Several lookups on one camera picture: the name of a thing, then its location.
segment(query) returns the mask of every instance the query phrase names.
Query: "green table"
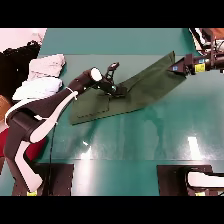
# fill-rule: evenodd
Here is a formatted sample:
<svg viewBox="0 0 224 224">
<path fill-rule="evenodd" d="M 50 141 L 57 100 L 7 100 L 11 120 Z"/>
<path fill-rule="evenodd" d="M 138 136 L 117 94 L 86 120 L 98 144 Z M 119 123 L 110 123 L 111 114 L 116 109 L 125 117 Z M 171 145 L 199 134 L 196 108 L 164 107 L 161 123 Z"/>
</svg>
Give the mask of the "green table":
<svg viewBox="0 0 224 224">
<path fill-rule="evenodd" d="M 187 29 L 48 29 L 39 57 L 64 54 L 67 85 L 85 66 L 103 71 L 115 58 L 127 61 L 116 74 L 123 81 L 172 50 L 196 54 Z M 136 68 L 125 73 L 136 59 Z M 201 73 L 141 111 L 75 126 L 68 122 L 70 105 L 59 120 L 52 157 L 75 164 L 72 195 L 158 195 L 158 164 L 211 164 L 224 172 L 223 82 L 219 72 Z M 49 145 L 39 159 L 48 161 Z"/>
</svg>

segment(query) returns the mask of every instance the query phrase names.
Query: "yellow sticker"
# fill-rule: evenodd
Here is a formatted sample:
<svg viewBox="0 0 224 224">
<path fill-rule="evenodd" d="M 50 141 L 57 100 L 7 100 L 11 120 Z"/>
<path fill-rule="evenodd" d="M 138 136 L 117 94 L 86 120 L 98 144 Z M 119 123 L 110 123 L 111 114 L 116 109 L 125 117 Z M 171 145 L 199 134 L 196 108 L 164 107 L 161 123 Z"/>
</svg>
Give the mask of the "yellow sticker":
<svg viewBox="0 0 224 224">
<path fill-rule="evenodd" d="M 195 72 L 205 72 L 205 63 L 204 64 L 197 64 L 194 66 Z"/>
<path fill-rule="evenodd" d="M 195 193 L 196 196 L 205 196 L 205 192 L 198 192 L 198 193 Z"/>
<path fill-rule="evenodd" d="M 37 191 L 27 192 L 27 196 L 37 196 Z"/>
</svg>

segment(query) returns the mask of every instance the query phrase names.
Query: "dark green fabric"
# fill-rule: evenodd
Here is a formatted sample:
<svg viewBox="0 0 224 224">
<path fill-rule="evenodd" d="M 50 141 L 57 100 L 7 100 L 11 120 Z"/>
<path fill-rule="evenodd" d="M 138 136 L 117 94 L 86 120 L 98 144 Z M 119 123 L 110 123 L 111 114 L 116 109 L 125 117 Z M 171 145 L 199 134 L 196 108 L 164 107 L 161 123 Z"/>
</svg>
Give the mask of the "dark green fabric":
<svg viewBox="0 0 224 224">
<path fill-rule="evenodd" d="M 112 98 L 101 90 L 90 89 L 73 101 L 70 123 L 78 124 L 117 114 L 142 109 L 169 93 L 186 78 L 167 71 L 175 62 L 171 52 L 137 75 L 124 81 L 128 94 L 125 98 Z"/>
</svg>

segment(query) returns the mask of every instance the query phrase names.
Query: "red garment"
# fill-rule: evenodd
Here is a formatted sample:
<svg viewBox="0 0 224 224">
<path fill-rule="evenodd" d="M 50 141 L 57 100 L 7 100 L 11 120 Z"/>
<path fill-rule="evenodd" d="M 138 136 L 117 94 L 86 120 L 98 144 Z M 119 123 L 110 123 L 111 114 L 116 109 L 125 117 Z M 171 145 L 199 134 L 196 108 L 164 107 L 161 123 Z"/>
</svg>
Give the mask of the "red garment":
<svg viewBox="0 0 224 224">
<path fill-rule="evenodd" d="M 0 133 L 0 157 L 4 156 L 3 149 L 6 143 L 6 138 L 8 136 L 8 128 Z M 34 160 L 38 157 L 41 150 L 43 149 L 43 146 L 46 142 L 46 138 L 42 139 L 41 141 L 37 143 L 30 144 L 29 147 L 26 150 L 26 155 L 30 160 Z"/>
</svg>

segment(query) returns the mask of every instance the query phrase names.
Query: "white cloth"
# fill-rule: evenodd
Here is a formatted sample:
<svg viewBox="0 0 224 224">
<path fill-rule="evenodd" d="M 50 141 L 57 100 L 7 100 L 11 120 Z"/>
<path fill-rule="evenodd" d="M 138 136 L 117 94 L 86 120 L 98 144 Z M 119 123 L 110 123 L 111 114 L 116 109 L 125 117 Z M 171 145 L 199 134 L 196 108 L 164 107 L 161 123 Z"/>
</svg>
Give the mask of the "white cloth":
<svg viewBox="0 0 224 224">
<path fill-rule="evenodd" d="M 25 81 L 16 90 L 12 99 L 43 99 L 57 93 L 61 86 L 62 81 L 54 77 L 43 77 L 32 81 Z"/>
<path fill-rule="evenodd" d="M 27 81 L 46 76 L 59 77 L 64 64 L 65 58 L 63 54 L 33 59 L 29 64 L 29 75 Z"/>
</svg>

